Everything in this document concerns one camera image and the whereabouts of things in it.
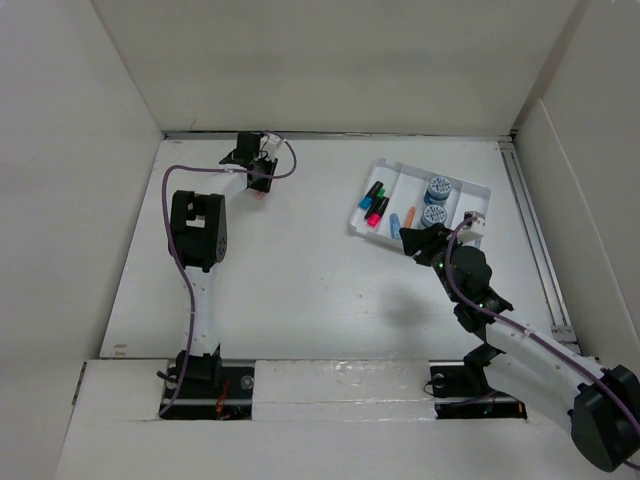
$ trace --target orange marker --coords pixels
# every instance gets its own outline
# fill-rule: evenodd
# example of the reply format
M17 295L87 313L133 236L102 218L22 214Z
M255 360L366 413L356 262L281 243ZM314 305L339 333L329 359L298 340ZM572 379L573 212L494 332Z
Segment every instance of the orange marker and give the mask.
M411 207L407 213L407 219L404 221L404 228L411 228L413 223L413 215L416 213L416 207Z

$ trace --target white wall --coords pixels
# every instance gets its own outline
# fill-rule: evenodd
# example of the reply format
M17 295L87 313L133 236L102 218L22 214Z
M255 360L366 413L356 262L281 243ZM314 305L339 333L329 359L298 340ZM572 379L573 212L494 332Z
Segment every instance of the white wall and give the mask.
M587 353L640 373L640 4L590 2L517 137Z
M161 135L88 0L0 2L0 365L97 354Z
M575 0L93 0L162 129L507 134Z

